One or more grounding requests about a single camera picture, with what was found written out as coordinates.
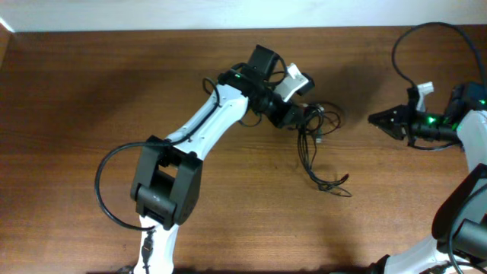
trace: wooden table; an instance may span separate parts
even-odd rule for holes
[[[487,27],[465,27],[487,62]],[[232,126],[205,160],[199,203],[178,235],[177,267],[297,271],[367,266],[426,237],[438,207],[467,175],[458,149],[428,153],[368,124],[406,102],[390,64],[405,27],[289,30],[18,33],[0,71],[0,269],[4,273],[113,272],[138,258],[140,233],[99,209],[99,160],[124,142],[165,135],[206,101],[204,76],[248,60],[259,43],[314,77],[298,100],[348,113],[319,146],[317,174],[349,173],[351,199],[316,191],[299,163],[296,132]],[[399,49],[426,100],[442,112],[451,88],[479,80],[450,30],[422,30]],[[252,115],[246,121],[255,119]],[[102,194],[138,224],[129,188],[138,149],[107,166]]]

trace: wire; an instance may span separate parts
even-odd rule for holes
[[[392,56],[391,56],[392,57],[393,67],[396,70],[397,74],[399,74],[399,76],[401,76],[404,80],[408,81],[413,88],[417,88],[416,83],[413,80],[411,80],[411,78],[409,78],[408,76],[404,75],[403,72],[401,72],[401,70],[397,67],[397,64],[396,64],[396,50],[397,50],[397,47],[398,47],[399,43],[405,37],[407,37],[408,35],[410,35],[412,32],[414,32],[416,30],[419,30],[419,29],[421,29],[423,27],[429,27],[429,26],[442,26],[442,27],[447,27],[447,28],[450,28],[452,30],[455,30],[459,35],[461,35],[463,37],[463,39],[465,40],[465,42],[469,45],[469,48],[472,50],[473,55],[475,56],[475,60],[477,62],[477,66],[479,68],[480,78],[482,79],[482,83],[484,85],[484,88],[487,91],[487,79],[486,79],[487,76],[485,75],[485,68],[484,68],[484,65],[482,64],[482,58],[480,57],[480,52],[477,50],[477,48],[475,48],[475,45],[473,44],[472,40],[468,37],[468,35],[466,35],[466,33],[462,29],[460,29],[459,27],[454,26],[452,24],[443,23],[443,22],[429,22],[429,23],[424,23],[424,24],[417,25],[415,27],[412,27],[410,30],[406,31],[403,35],[401,35],[401,37],[399,37],[399,39],[396,41],[396,43],[394,43],[394,47],[393,47],[393,51],[392,51]]]
[[[321,100],[319,102],[315,102],[315,104],[319,104],[319,105],[328,105],[328,106],[331,106],[332,108],[334,108],[335,110],[337,110],[339,113],[341,113],[343,116],[343,119],[346,121],[347,120],[347,117],[349,116],[349,114],[347,113],[347,111],[343,108],[341,108],[339,105],[335,104],[335,103],[332,103],[328,100]]]
[[[284,69],[284,71],[283,72],[281,72],[281,71],[273,72],[272,74],[274,75],[274,74],[278,74],[278,73],[284,73],[284,75],[282,76],[281,80],[279,80],[279,81],[266,82],[266,83],[264,83],[268,87],[273,88],[273,87],[281,84],[284,81],[284,79],[286,78],[286,76],[288,75],[288,67],[286,66],[286,62],[284,61],[284,59],[282,57],[279,57],[279,61],[281,62],[282,68]]]
[[[208,88],[206,87],[206,81],[205,81],[205,80],[203,80],[203,83],[202,83],[202,84],[203,84],[203,91],[204,91],[205,93],[207,93],[207,95],[211,96],[211,95],[212,95],[212,92],[211,92],[211,91],[209,91],[209,90],[208,90]]]
[[[439,145],[439,146],[435,146],[435,147],[422,147],[422,146],[417,146],[417,145],[408,145],[408,146],[410,146],[411,148],[422,150],[422,151],[442,151],[444,149],[451,148],[451,147],[453,147],[455,145],[459,145],[459,144],[461,144],[461,143],[460,142],[449,142],[447,144]]]
[[[247,125],[246,123],[244,123],[241,119],[238,120],[238,123],[241,125],[241,126],[245,126],[245,127],[254,127],[254,126],[258,126],[260,124],[260,122],[262,122],[262,114],[261,113],[257,113],[256,114],[258,117],[259,117],[259,120],[257,121],[257,123],[253,124],[253,125]]]
[[[448,257],[450,258],[450,262],[452,266],[455,268],[455,270],[459,274],[463,274],[462,269],[460,269],[459,265],[460,263],[457,262],[454,256],[454,249],[453,249],[453,238],[454,238],[454,225],[458,222],[459,217],[463,214],[465,211],[466,207],[477,197],[480,196],[480,194],[484,193],[487,190],[487,184],[479,188],[477,191],[475,191],[472,195],[470,195],[466,200],[462,203],[462,206],[460,209],[455,213],[453,217],[453,221],[451,222],[450,229],[448,230],[448,239],[447,239],[447,251],[448,251]]]
[[[142,262],[144,263],[142,268],[145,269],[145,274],[149,274],[149,267],[151,267],[149,266],[149,259],[152,256],[152,251],[154,250],[154,241],[152,240],[152,235],[154,232],[156,232],[156,230],[147,232],[147,237],[144,239],[144,244],[140,250]]]
[[[482,57],[480,56],[480,52],[477,50],[477,48],[473,44],[472,40],[468,37],[468,35],[466,35],[466,33],[462,29],[460,29],[459,27],[454,26],[452,24],[443,23],[443,22],[429,22],[429,23],[424,23],[424,24],[420,24],[420,25],[414,26],[411,29],[409,29],[408,31],[406,31],[403,35],[401,35],[399,37],[399,39],[397,39],[397,41],[394,43],[393,50],[392,50],[392,54],[391,54],[391,59],[392,59],[393,67],[394,67],[394,70],[396,70],[397,74],[399,76],[401,76],[404,80],[408,81],[411,84],[411,87],[412,88],[417,88],[418,87],[416,85],[416,83],[410,77],[406,76],[403,72],[401,72],[401,70],[397,66],[397,63],[396,63],[396,51],[397,51],[398,45],[401,43],[401,41],[404,38],[406,38],[408,35],[410,35],[412,32],[414,32],[416,30],[419,30],[419,29],[421,29],[423,27],[429,27],[429,26],[447,27],[447,28],[450,28],[452,30],[455,30],[459,35],[461,35],[461,37],[468,44],[469,48],[473,52],[473,55],[475,56],[475,60],[476,60],[476,63],[477,63],[478,69],[479,69],[480,78],[482,79],[483,86],[484,86],[485,90],[487,91],[487,79],[486,79],[486,75],[485,75],[485,68],[484,68],[484,65],[482,63]],[[413,142],[409,146],[411,148],[415,148],[415,149],[423,150],[423,151],[442,151],[442,150],[444,150],[446,148],[451,148],[451,147],[453,147],[455,145],[459,145],[459,144],[460,144],[460,142],[451,142],[451,143],[448,143],[448,144],[445,144],[445,145],[440,145],[440,146],[435,146],[435,147],[422,147],[422,146],[414,145],[414,142]]]
[[[117,148],[114,148],[112,151],[108,152],[108,154],[105,155],[105,157],[103,157],[100,164],[98,165],[97,173],[96,173],[95,178],[94,178],[94,192],[95,192],[95,195],[97,197],[98,205],[100,206],[101,211],[103,211],[103,213],[105,213],[105,215],[107,215],[108,218],[110,218],[110,220],[114,221],[115,223],[117,223],[118,225],[120,225],[123,228],[128,228],[128,229],[132,229],[132,230],[136,230],[136,231],[152,231],[152,230],[154,230],[155,226],[151,226],[148,228],[142,228],[139,226],[127,224],[126,222],[117,218],[110,210],[108,210],[107,206],[105,205],[105,203],[103,202],[103,200],[101,198],[101,193],[100,193],[101,174],[102,174],[103,169],[105,168],[105,165],[107,164],[107,162],[114,155],[116,155],[117,153],[119,153],[123,150],[126,150],[128,148],[143,147],[143,146],[167,147],[167,146],[172,146],[172,145],[178,145],[178,144],[188,140],[201,127],[201,125],[203,125],[206,122],[206,120],[216,111],[216,109],[220,105],[220,93],[217,89],[216,83],[214,83],[213,80],[211,80],[208,77],[203,78],[202,83],[203,83],[203,89],[205,91],[207,91],[207,89],[206,89],[206,83],[207,82],[210,83],[210,85],[215,90],[215,94],[216,94],[215,105],[208,112],[208,114],[206,114],[206,116],[203,117],[201,122],[199,122],[199,124],[194,129],[192,129],[190,132],[188,132],[188,134],[186,134],[184,137],[182,137],[182,139],[174,141],[174,142],[171,142],[170,140],[164,140],[163,142],[130,142],[130,143],[121,145]]]
[[[337,124],[333,124],[331,118],[327,116],[327,114],[335,115],[337,117]],[[310,128],[310,122],[317,118],[318,124],[314,128]],[[333,129],[328,132],[321,133],[321,128],[325,122],[325,120],[329,121],[333,125]],[[346,174],[340,180],[328,181],[320,179],[314,172],[313,172],[313,163],[314,159],[317,156],[317,138],[321,136],[325,136],[334,132],[341,126],[341,120],[338,113],[333,111],[325,112],[323,108],[318,104],[310,104],[304,109],[304,123],[298,125],[298,154],[303,164],[304,169],[306,170],[307,174],[309,175],[310,179],[318,185],[318,190],[324,191],[326,193],[330,193],[336,196],[342,197],[352,197],[352,194],[340,187],[347,179],[349,175]],[[310,159],[310,153],[308,149],[308,137],[311,137],[313,140],[313,147],[314,153],[313,157]]]

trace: white wall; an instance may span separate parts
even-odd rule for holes
[[[0,0],[0,17],[17,32],[487,24],[487,0]]]

